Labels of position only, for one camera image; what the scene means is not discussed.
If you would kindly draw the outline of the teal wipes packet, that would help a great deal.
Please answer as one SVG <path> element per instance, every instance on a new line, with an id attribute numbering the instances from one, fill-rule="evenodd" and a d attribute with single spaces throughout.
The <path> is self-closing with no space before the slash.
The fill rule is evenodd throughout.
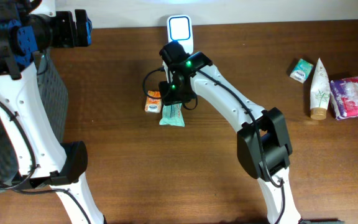
<path id="1" fill-rule="evenodd" d="M 181 113 L 182 104 L 175 104 L 169 106 L 163 106 L 162 108 L 162 119 L 159 122 L 159 125 L 170 125 L 170 126 L 179 126 L 185 127 L 185 122 L 183 115 Z"/>

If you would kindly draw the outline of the orange white packet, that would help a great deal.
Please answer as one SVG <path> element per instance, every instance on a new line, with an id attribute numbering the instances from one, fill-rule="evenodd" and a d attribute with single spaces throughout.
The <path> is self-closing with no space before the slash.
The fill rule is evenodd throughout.
<path id="1" fill-rule="evenodd" d="M 162 109 L 161 94 L 159 91 L 148 91 L 145 102 L 146 113 L 159 113 Z"/>

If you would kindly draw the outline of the small green tissue packet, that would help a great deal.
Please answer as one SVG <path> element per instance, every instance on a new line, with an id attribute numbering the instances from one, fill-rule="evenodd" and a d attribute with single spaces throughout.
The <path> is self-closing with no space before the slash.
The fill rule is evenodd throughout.
<path id="1" fill-rule="evenodd" d="M 314 65 L 312 63 L 301 58 L 290 73 L 290 78 L 300 83 L 304 83 L 308 79 L 313 67 Z"/>

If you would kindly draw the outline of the white tube gold cap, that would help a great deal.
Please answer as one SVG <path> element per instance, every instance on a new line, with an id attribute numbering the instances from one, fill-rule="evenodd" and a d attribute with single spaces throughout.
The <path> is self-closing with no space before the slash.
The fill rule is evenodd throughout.
<path id="1" fill-rule="evenodd" d="M 323 120 L 327 117 L 327 110 L 331 96 L 328 73 L 319 58 L 314 71 L 310 88 L 310 117 Z"/>

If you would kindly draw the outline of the pink floral pad package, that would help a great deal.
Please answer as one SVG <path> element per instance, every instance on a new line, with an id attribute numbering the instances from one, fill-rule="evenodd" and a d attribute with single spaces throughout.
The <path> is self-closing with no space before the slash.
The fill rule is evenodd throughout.
<path id="1" fill-rule="evenodd" d="M 358 117 L 358 77 L 330 81 L 331 106 L 337 120 Z"/>

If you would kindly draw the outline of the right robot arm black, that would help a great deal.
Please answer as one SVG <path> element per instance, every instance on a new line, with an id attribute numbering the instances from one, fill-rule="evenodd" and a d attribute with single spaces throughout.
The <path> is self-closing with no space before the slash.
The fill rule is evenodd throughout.
<path id="1" fill-rule="evenodd" d="M 283 113 L 266 110 L 230 84 L 202 52 L 193 55 L 177 41 L 159 52 L 167 80 L 158 87 L 165 106 L 204 98 L 237 134 L 237 159 L 257 180 L 269 223 L 302 223 L 289 182 L 292 146 Z"/>

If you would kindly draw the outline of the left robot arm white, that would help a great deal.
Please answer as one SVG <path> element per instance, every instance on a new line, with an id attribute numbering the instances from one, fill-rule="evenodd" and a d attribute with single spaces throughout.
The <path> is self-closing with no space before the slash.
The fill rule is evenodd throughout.
<path id="1" fill-rule="evenodd" d="M 87 47 L 84 9 L 54 1 L 0 1 L 0 193 L 55 193 L 73 223 L 105 223 L 88 183 L 83 141 L 63 142 L 67 88 L 52 48 Z"/>

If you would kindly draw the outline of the white barcode scanner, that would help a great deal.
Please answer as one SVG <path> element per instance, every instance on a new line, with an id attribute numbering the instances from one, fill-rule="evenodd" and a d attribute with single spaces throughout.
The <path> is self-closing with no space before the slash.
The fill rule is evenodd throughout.
<path id="1" fill-rule="evenodd" d="M 193 53 L 193 27 L 190 16 L 170 16 L 167 19 L 167 36 L 169 42 L 176 40 L 182 45 L 186 53 Z"/>

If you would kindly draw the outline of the grey plastic mesh basket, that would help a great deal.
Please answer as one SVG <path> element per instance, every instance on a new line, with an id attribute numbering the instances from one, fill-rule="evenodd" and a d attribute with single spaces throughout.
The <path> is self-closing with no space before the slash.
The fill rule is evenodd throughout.
<path id="1" fill-rule="evenodd" d="M 49 50 L 37 54 L 36 67 L 39 70 L 37 82 L 45 112 L 54 135 L 62 142 L 68 109 L 67 88 L 50 58 Z M 0 180 L 10 185 L 17 170 L 16 153 L 0 120 Z"/>

